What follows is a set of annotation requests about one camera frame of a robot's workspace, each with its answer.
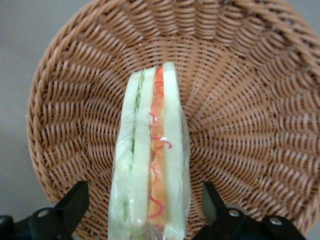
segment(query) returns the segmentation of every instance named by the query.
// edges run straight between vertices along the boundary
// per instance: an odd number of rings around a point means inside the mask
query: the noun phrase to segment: wicker basket
[[[190,239],[203,181],[257,220],[306,233],[320,217],[320,41],[281,0],[103,0],[60,30],[33,77],[28,141],[57,202],[87,180],[77,234],[107,239],[112,164],[130,74],[178,70],[190,139]]]

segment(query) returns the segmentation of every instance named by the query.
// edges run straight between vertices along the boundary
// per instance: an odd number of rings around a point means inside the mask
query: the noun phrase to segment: plastic wrap
[[[115,147],[108,239],[184,239],[191,202],[189,158],[174,64],[134,72]]]

